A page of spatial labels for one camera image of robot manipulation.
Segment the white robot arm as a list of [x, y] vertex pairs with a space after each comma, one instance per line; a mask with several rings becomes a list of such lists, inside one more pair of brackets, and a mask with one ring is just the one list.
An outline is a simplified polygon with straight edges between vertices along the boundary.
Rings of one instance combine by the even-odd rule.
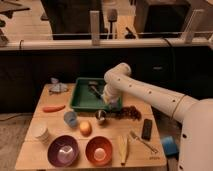
[[127, 92], [182, 124], [178, 171], [213, 171], [213, 99], [197, 100], [130, 77], [120, 63], [104, 74], [103, 100], [115, 104]]

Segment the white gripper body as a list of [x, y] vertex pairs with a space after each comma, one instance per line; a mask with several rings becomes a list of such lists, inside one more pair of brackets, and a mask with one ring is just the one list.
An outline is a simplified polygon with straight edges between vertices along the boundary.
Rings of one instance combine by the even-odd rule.
[[102, 99], [104, 103], [111, 109], [118, 107], [120, 91], [106, 84], [103, 89]]

